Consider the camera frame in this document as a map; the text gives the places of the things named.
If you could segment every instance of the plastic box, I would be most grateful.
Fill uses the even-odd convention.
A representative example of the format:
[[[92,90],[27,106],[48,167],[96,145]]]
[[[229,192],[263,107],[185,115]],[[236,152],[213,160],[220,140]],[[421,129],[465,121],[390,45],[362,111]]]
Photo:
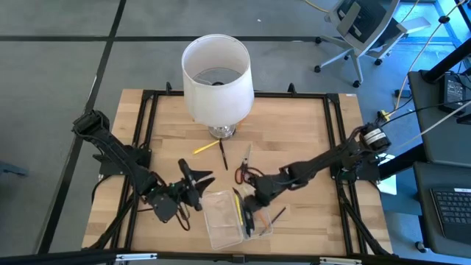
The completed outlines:
[[[214,250],[220,250],[239,244],[244,240],[257,239],[273,233],[270,216],[266,209],[261,209],[253,214],[255,230],[252,235],[249,237],[244,232],[244,228],[239,221],[235,194],[232,191],[206,194],[202,198],[202,206],[211,247]],[[262,222],[261,216],[266,220],[268,229]]]

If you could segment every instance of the silver lamp base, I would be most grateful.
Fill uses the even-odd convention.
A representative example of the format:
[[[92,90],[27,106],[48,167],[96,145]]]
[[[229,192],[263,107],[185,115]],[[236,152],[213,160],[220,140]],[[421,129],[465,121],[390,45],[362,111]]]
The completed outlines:
[[[228,139],[236,131],[237,124],[223,127],[209,127],[209,133],[216,139]]]

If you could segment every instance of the wooden table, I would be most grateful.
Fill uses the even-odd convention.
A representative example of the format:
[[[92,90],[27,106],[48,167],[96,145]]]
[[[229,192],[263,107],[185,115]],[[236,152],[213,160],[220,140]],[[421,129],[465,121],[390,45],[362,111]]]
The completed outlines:
[[[121,95],[112,132],[125,144],[130,144],[132,140],[141,94],[142,90],[123,90]],[[354,94],[340,94],[339,98],[345,132],[349,135],[354,127],[363,124],[358,100]],[[147,117],[144,117],[144,121],[145,128]],[[333,124],[338,144],[339,132],[335,120]],[[224,168],[217,146],[192,155],[194,149],[212,141],[207,127],[193,122],[182,96],[159,96],[152,131],[150,169],[158,172],[167,183],[178,181],[182,174],[177,161],[184,158],[192,169],[214,171],[216,180],[206,192],[231,190],[236,186],[234,171],[240,166],[249,144],[252,144],[249,165],[266,174],[276,173],[281,166],[298,160],[310,160],[327,151],[329,141],[322,100],[255,98],[252,110],[238,132],[224,142],[229,171]],[[83,247],[94,243],[113,220],[122,184],[122,176],[111,177],[96,191]],[[391,252],[377,189],[363,181],[355,185],[363,221],[383,248]],[[335,183],[330,178],[329,169],[320,171],[308,186],[281,194],[270,205],[270,216],[274,216],[284,206],[287,206],[287,210],[275,222],[272,235],[217,251],[211,249],[203,212],[190,210],[189,232],[180,227],[176,218],[164,224],[159,222],[153,211],[141,212],[136,220],[132,249],[155,252],[346,255]],[[126,228],[127,220],[124,221],[119,246],[124,244]],[[355,225],[351,220],[350,229],[353,249],[358,252]]]

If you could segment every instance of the black pen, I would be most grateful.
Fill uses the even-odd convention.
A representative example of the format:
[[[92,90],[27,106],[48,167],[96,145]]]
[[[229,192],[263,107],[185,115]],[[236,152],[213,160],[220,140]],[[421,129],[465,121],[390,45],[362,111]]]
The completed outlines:
[[[228,167],[227,167],[226,154],[224,154],[224,147],[222,146],[222,140],[221,139],[219,139],[219,148],[221,149],[222,160],[224,161],[224,166],[226,167],[226,170],[229,170]]]

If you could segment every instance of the keyboard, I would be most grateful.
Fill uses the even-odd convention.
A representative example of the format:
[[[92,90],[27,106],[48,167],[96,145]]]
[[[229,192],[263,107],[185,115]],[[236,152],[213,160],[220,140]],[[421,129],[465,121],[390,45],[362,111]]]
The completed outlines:
[[[432,188],[443,236],[471,244],[471,188]]]

